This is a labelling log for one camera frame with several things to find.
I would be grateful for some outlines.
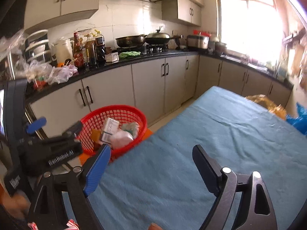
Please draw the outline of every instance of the orange mat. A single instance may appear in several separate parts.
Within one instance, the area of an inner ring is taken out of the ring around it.
[[[147,128],[147,130],[146,130],[146,132],[145,132],[145,135],[144,135],[143,138],[142,138],[142,141],[144,141],[144,140],[146,140],[147,138],[149,138],[152,134],[153,134],[153,132],[152,132],[150,129]],[[87,154],[85,154],[85,153],[81,154],[81,155],[79,156],[79,160],[80,160],[80,162],[81,162],[81,165],[83,165],[83,164],[86,162],[86,160],[87,160],[88,158],[90,158],[90,157],[91,157],[90,155],[87,155]]]

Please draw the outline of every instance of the window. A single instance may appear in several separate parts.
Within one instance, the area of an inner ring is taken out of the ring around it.
[[[220,0],[221,41],[263,63],[279,59],[283,37],[273,0]]]

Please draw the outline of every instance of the blue gripper pad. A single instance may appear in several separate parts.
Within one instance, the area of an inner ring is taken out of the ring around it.
[[[89,172],[85,176],[85,186],[83,189],[84,195],[87,197],[90,193],[93,193],[98,183],[101,179],[102,174],[104,173],[111,157],[111,148],[106,145],[103,151],[99,154],[97,159],[95,160],[93,166],[90,168]]]
[[[41,117],[37,120],[35,120],[33,123],[31,123],[28,127],[27,127],[27,133],[28,134],[33,134],[35,131],[39,130],[40,128],[42,128],[43,126],[45,126],[47,123],[47,120],[45,117]]]

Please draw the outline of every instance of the screw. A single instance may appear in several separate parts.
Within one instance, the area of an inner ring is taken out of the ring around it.
[[[76,167],[73,168],[73,171],[74,171],[75,173],[79,173],[81,170],[82,170],[82,169],[81,169],[80,166],[76,166]]]
[[[44,173],[44,177],[45,177],[45,178],[47,178],[47,177],[49,177],[49,176],[51,176],[51,173],[50,173],[49,171],[47,171],[46,173]]]

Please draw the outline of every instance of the gas stove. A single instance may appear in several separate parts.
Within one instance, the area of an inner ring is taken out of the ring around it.
[[[168,45],[143,45],[140,47],[119,47],[117,48],[118,54],[124,52],[141,52],[141,55],[152,54],[152,53],[162,53],[168,51]]]

